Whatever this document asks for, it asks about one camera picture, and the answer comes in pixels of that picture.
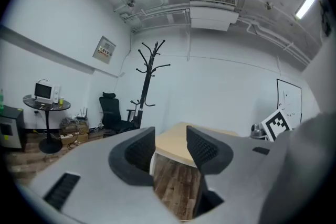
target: black table leg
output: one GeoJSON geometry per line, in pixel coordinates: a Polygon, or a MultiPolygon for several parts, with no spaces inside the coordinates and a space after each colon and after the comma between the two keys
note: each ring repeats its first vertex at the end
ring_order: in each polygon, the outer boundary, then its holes
{"type": "Polygon", "coordinates": [[[49,111],[46,110],[46,125],[47,125],[47,138],[42,140],[38,147],[39,149],[47,154],[59,152],[62,148],[62,141],[59,139],[54,139],[51,137],[49,129],[49,111]]]}

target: black coat rack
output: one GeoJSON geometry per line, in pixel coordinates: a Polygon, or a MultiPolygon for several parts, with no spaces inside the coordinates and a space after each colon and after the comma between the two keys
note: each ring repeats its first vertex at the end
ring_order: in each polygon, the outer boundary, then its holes
{"type": "Polygon", "coordinates": [[[149,104],[148,105],[146,103],[146,98],[147,98],[149,83],[151,82],[151,77],[155,77],[155,75],[153,75],[153,73],[160,67],[170,66],[170,64],[168,64],[168,65],[158,66],[158,67],[155,67],[154,69],[152,69],[153,68],[153,63],[154,63],[154,58],[155,58],[156,55],[160,55],[158,53],[158,50],[161,48],[162,44],[164,44],[164,43],[165,43],[165,40],[163,40],[162,43],[159,46],[157,46],[158,42],[156,42],[153,52],[144,42],[142,43],[142,45],[144,45],[151,53],[151,56],[150,56],[148,62],[146,61],[145,57],[143,56],[141,50],[140,49],[138,50],[138,52],[141,54],[143,60],[145,61],[144,65],[146,66],[146,71],[141,71],[138,68],[136,68],[136,70],[141,72],[141,73],[145,73],[146,77],[145,77],[145,82],[143,84],[140,101],[137,100],[137,103],[135,103],[134,101],[131,101],[131,103],[133,103],[135,105],[140,105],[137,116],[133,117],[134,128],[136,128],[136,129],[140,128],[140,126],[141,126],[143,105],[145,104],[146,106],[155,106],[155,104],[149,104]]]}

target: black round table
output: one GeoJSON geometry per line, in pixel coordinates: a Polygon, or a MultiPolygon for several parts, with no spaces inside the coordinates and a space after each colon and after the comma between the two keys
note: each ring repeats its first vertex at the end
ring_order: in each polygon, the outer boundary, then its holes
{"type": "Polygon", "coordinates": [[[40,102],[36,102],[32,95],[26,95],[23,97],[23,102],[36,110],[43,110],[46,113],[46,125],[47,125],[47,138],[42,140],[38,147],[44,153],[56,153],[62,148],[62,141],[60,139],[55,139],[51,137],[50,129],[49,129],[49,112],[52,111],[62,111],[69,109],[71,104],[68,101],[63,100],[63,104],[42,104],[40,102]]]}

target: bottle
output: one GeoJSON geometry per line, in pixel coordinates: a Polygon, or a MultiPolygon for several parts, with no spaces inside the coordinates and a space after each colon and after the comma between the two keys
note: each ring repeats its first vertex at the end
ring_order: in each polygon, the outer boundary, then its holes
{"type": "Polygon", "coordinates": [[[2,111],[4,109],[4,94],[2,92],[2,89],[1,89],[1,92],[0,92],[0,111],[2,111]]]}

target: fluorescent light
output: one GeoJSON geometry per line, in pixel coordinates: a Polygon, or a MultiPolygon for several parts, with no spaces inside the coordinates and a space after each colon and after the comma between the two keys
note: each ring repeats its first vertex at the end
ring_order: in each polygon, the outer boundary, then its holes
{"type": "Polygon", "coordinates": [[[306,12],[309,10],[310,6],[314,3],[315,0],[305,0],[303,5],[300,7],[299,11],[296,12],[296,16],[301,19],[306,12]]]}

